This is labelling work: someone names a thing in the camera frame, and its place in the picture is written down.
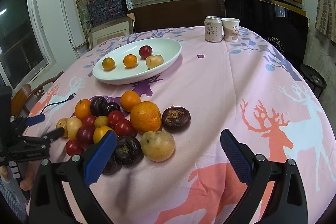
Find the person's left hand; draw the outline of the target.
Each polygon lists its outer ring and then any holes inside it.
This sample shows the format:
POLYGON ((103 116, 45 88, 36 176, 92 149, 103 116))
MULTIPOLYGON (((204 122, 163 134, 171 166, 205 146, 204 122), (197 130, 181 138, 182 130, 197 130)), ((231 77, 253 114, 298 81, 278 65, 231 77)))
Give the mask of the person's left hand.
MULTIPOLYGON (((3 181, 9 182, 8 171, 6 166, 4 165, 1 166, 1 178, 3 181)), ((19 186, 21 190, 29 191, 32 189, 33 183, 34 183, 33 165, 30 162, 28 162, 25 178, 20 182, 19 186)))

